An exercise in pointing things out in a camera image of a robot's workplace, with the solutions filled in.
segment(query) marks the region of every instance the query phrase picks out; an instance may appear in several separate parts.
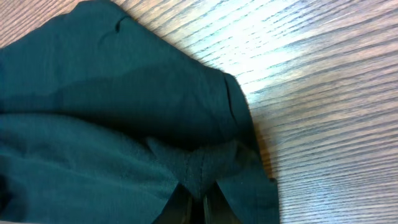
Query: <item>wood grain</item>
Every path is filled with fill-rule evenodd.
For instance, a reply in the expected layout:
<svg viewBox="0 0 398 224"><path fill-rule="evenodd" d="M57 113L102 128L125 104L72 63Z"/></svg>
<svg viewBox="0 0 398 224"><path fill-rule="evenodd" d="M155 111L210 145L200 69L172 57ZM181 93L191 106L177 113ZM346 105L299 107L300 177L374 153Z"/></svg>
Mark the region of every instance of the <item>wood grain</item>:
<svg viewBox="0 0 398 224"><path fill-rule="evenodd" d="M77 2L1 0L0 46ZM282 223L398 223L398 0L115 2L236 76Z"/></svg>

